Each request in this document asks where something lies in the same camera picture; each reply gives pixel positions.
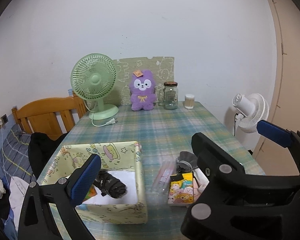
plaid tablecloth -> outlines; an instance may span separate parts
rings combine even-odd
[[[192,152],[191,137],[196,132],[204,133],[242,163],[246,173],[264,174],[257,162],[237,139],[199,102],[195,102],[194,109],[191,110],[185,109],[183,102],[178,104],[176,110],[164,110],[163,107],[155,106],[151,111],[133,112],[131,106],[126,105],[119,107],[119,113],[115,118],[118,120],[117,124],[99,128],[91,124],[91,119],[87,114],[82,117],[52,155],[38,179],[38,183],[41,184],[62,145],[134,140],[141,143],[148,222],[146,224],[115,225],[83,221],[96,239],[187,239],[180,232],[186,207],[170,207],[165,202],[155,203],[150,191],[162,161],[167,156],[177,157],[180,151]],[[63,238],[70,239],[59,214],[54,212],[53,216]]]

fan base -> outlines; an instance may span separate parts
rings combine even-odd
[[[96,110],[96,112],[90,112],[89,114],[90,119],[93,120],[107,119],[111,116],[114,116],[119,111],[115,105],[111,104],[104,105],[104,110],[101,112],[98,111],[98,107],[96,107],[94,110]]]

wall socket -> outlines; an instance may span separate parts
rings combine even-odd
[[[7,115],[5,114],[0,118],[0,128],[2,128],[2,126],[5,125],[7,122],[8,122],[8,118]]]

white electrical wire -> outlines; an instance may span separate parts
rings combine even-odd
[[[87,106],[87,101],[83,100],[84,106],[92,113],[95,113],[96,111],[92,111],[91,109],[89,109],[89,107]]]
[[[103,124],[103,125],[95,125],[95,124],[93,123],[93,116],[94,116],[94,113],[92,113],[91,123],[92,123],[92,125],[95,126],[95,127],[103,127],[103,126],[106,126],[106,125],[109,125],[109,124],[115,124],[115,123],[116,123],[116,120],[115,120],[114,118],[112,118],[110,121],[106,122],[106,123]]]
[[[7,173],[6,173],[6,169],[4,167],[4,155],[3,155],[3,133],[2,133],[2,126],[1,126],[1,151],[2,151],[2,161],[3,161],[3,172],[4,172],[4,175],[6,176],[6,179],[7,179],[7,185],[8,185],[8,189],[9,191],[11,192],[10,190],[10,185],[9,185],[9,181],[8,181],[8,178],[7,178]]]

door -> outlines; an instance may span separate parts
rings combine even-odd
[[[282,39],[281,51],[278,51],[282,54],[282,76],[277,105],[274,106],[273,120],[270,121],[296,132],[300,131],[300,11],[292,0],[269,2],[273,3],[277,14],[272,10],[273,17],[277,17],[279,22],[276,35],[281,35]],[[267,175],[299,174],[289,150],[269,139],[263,141],[254,157]]]

